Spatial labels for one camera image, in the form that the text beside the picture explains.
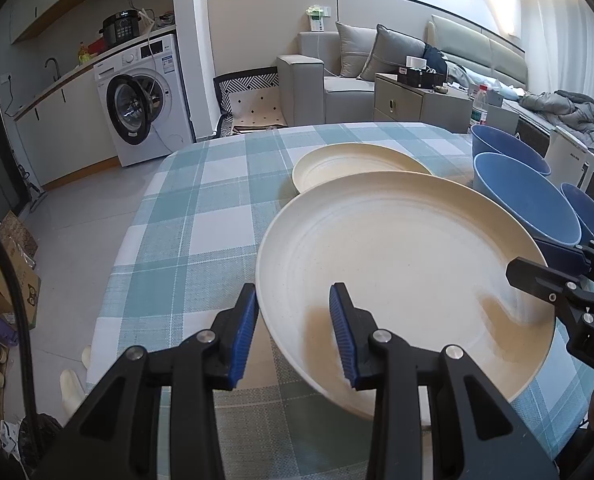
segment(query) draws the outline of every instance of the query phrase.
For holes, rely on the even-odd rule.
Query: white washing machine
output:
[[[173,34],[109,56],[94,70],[122,166],[195,142]]]

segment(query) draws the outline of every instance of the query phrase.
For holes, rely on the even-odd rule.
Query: metal bolt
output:
[[[144,355],[144,348],[141,346],[131,346],[128,350],[126,350],[126,357],[131,361],[137,361],[141,359]]]
[[[446,348],[446,355],[450,359],[461,359],[463,357],[463,350],[457,345],[450,345]]]
[[[375,330],[373,332],[373,339],[377,343],[387,343],[392,339],[392,334],[388,330]]]
[[[197,334],[197,340],[200,343],[212,343],[215,341],[215,332],[212,330],[202,330],[202,332]]]

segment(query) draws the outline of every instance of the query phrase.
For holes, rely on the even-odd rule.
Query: beige plate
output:
[[[273,219],[257,255],[257,298],[290,364],[353,413],[372,416],[375,393],[344,379],[328,312],[334,282],[411,345],[462,346],[513,400],[555,326],[551,305],[507,283],[517,256],[545,264],[521,224],[472,189],[420,173],[354,174],[297,196]],[[425,395],[421,410],[429,424]]]
[[[411,156],[375,144],[343,142],[304,155],[293,168],[293,184],[303,193],[340,176],[371,171],[414,171],[432,174]]]

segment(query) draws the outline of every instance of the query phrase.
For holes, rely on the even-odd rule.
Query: curtain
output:
[[[594,13],[585,0],[522,0],[522,44],[531,92],[594,99]]]

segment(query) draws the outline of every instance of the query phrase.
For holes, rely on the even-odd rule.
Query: electric kettle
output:
[[[575,136],[565,131],[561,126],[556,126],[550,133],[550,145],[545,156],[546,162],[552,170],[547,179],[559,189],[567,182],[585,191],[590,184],[594,172],[594,155],[588,151],[586,145]],[[584,180],[584,164],[588,163],[588,171]]]

